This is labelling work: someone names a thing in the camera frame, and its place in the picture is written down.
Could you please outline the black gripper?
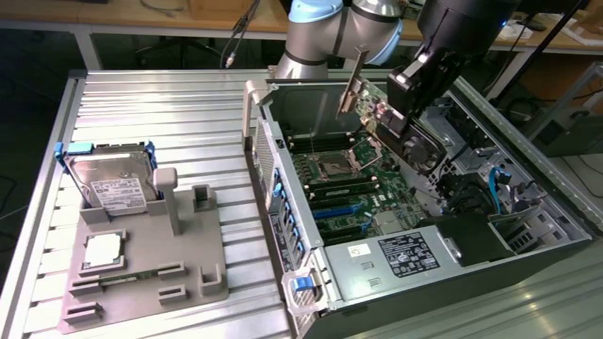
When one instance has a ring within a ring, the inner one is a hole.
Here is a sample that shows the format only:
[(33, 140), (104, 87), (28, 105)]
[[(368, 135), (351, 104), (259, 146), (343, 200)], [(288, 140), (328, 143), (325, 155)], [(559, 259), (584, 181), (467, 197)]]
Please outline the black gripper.
[(423, 42), (416, 112), (439, 98), (467, 60), (488, 51), (508, 20), (507, 1), (427, 1), (417, 18)]

